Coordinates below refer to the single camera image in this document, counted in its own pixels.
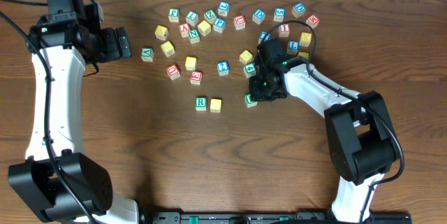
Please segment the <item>green B letter block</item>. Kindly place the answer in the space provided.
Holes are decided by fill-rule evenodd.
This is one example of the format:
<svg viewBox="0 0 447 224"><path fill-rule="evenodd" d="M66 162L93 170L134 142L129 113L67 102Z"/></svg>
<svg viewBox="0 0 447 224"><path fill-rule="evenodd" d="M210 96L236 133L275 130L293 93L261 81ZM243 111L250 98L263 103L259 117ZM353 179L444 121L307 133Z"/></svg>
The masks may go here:
<svg viewBox="0 0 447 224"><path fill-rule="evenodd" d="M246 94L244 96L244 101L245 101L247 107L254 107L258 104L257 101L252 99L251 94Z"/></svg>

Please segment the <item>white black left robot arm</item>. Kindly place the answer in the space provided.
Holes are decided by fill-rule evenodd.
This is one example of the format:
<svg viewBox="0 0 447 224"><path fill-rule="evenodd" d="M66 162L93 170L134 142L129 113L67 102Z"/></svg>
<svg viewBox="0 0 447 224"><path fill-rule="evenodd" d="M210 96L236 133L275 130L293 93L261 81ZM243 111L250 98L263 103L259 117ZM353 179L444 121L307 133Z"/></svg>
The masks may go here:
<svg viewBox="0 0 447 224"><path fill-rule="evenodd" d="M24 34L36 76L34 126L23 163L8 182L42 222L144 223L139 204L113 191L108 171L90 159L81 129L87 65L131 55L123 28L102 28L96 6L57 9Z"/></svg>

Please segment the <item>yellow O letter block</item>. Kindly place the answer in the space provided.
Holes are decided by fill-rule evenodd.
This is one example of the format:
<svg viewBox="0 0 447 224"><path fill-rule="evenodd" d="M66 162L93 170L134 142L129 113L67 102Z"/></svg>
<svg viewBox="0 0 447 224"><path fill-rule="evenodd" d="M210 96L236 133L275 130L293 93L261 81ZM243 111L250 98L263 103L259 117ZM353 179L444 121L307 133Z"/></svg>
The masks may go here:
<svg viewBox="0 0 447 224"><path fill-rule="evenodd" d="M222 109L222 100L218 98L212 98L210 101L210 111L220 113Z"/></svg>

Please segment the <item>blue T letter block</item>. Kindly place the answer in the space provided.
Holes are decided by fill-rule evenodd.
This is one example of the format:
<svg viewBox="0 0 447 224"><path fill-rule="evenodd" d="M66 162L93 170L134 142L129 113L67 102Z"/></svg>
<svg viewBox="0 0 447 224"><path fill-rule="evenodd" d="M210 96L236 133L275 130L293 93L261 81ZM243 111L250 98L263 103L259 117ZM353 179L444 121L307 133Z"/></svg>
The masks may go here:
<svg viewBox="0 0 447 224"><path fill-rule="evenodd" d="M267 31L261 31L261 34L258 38L258 44L261 44L263 41L267 41L269 39L271 39L271 34Z"/></svg>

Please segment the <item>green R letter block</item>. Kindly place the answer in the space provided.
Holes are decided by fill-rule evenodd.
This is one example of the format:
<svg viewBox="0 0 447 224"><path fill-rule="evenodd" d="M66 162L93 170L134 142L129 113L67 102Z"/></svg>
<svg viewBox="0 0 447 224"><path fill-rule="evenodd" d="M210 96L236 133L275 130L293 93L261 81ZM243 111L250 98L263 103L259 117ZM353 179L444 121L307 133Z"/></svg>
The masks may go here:
<svg viewBox="0 0 447 224"><path fill-rule="evenodd" d="M196 111L206 111L207 110L207 98L206 97L196 97L195 108L196 108Z"/></svg>

